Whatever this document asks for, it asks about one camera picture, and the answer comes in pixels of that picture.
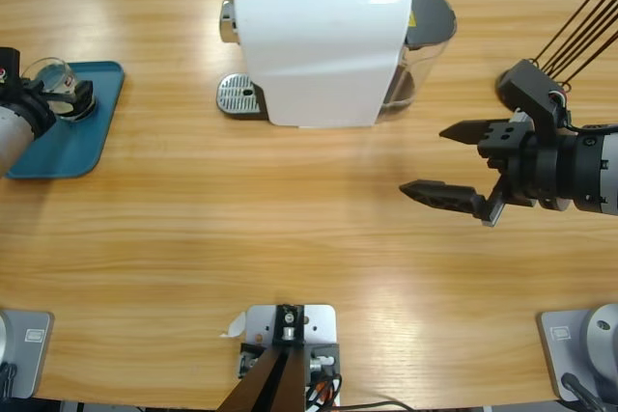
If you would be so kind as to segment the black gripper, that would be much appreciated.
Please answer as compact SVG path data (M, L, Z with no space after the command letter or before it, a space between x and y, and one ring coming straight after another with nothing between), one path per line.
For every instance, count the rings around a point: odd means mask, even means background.
M44 83L40 79L21 77L19 83L6 81L1 84L1 106L23 118L34 135L44 135L55 124L54 113L85 114L94 103L94 87L90 80L78 81L62 93L43 91Z
M425 206L470 214L493 227L506 205L558 210L556 139L544 146L532 118L521 110L508 120L467 120L452 124L439 136L473 145L499 173L486 199L468 186L436 180L414 180L399 186L410 199Z

